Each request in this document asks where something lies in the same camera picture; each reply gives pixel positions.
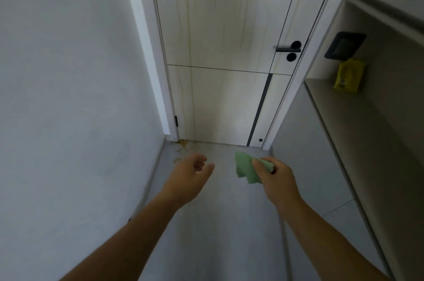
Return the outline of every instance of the shelf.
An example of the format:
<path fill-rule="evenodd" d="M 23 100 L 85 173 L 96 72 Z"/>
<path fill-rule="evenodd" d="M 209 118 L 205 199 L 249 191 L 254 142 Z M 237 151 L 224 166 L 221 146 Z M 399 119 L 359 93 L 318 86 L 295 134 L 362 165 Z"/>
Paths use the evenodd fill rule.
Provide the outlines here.
<path fill-rule="evenodd" d="M 363 96 L 306 84 L 395 278 L 421 280 L 424 169 Z"/>
<path fill-rule="evenodd" d="M 424 46 L 424 23 L 379 0 L 346 0 L 400 34 Z"/>

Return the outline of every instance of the black door handle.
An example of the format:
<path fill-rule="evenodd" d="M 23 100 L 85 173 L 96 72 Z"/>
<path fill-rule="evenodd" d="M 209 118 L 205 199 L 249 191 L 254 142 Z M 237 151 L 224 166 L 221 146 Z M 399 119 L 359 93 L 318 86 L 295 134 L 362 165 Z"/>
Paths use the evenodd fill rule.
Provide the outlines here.
<path fill-rule="evenodd" d="M 302 43 L 300 41 L 294 41 L 290 46 L 280 46 L 275 49 L 276 52 L 287 52 L 287 53 L 300 53 L 302 50 Z"/>

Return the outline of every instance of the white door frame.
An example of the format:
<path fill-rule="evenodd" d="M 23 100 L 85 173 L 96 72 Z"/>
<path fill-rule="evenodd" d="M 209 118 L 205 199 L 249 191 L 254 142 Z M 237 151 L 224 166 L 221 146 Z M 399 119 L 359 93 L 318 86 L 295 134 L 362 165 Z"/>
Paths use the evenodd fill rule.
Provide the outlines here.
<path fill-rule="evenodd" d="M 280 103 L 262 149 L 269 150 L 271 148 L 289 106 L 309 70 L 341 2 L 342 0 L 325 0 L 309 42 L 290 80 L 289 87 L 286 90 L 283 101 Z M 177 141 L 178 131 L 174 120 L 175 114 L 172 106 L 156 3 L 155 0 L 131 0 L 131 3 L 162 127 L 164 133 L 169 135 L 169 140 Z"/>

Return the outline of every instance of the white door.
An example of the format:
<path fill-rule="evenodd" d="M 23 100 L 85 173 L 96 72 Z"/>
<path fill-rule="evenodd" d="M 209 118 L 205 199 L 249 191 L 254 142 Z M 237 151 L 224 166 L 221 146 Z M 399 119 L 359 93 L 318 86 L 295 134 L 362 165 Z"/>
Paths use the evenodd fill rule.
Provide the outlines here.
<path fill-rule="evenodd" d="M 156 0 L 179 137 L 261 146 L 293 74 L 276 46 L 304 45 L 322 1 Z"/>

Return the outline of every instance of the yellow wipes packet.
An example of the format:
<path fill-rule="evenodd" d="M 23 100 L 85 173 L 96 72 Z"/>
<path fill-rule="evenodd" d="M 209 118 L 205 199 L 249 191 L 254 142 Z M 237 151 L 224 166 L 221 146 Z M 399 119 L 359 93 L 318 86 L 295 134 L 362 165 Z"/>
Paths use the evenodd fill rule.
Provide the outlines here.
<path fill-rule="evenodd" d="M 357 93 L 366 63 L 362 60 L 350 58 L 339 64 L 336 84 L 334 89 Z"/>

